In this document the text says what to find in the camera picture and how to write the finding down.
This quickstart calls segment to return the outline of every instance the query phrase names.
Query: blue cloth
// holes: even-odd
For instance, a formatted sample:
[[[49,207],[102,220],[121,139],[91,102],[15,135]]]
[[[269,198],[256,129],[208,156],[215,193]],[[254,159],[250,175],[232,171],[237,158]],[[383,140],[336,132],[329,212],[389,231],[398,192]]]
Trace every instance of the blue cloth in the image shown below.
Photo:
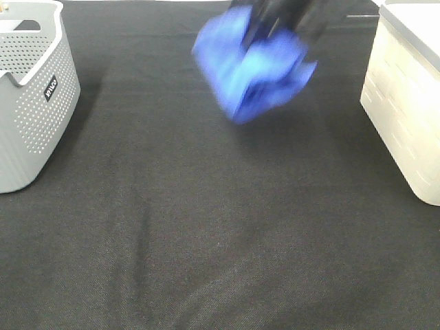
[[[250,6],[230,8],[202,28],[192,49],[216,99],[233,122],[243,124],[289,102],[311,78],[317,63],[304,63],[307,46],[289,30],[241,46]]]

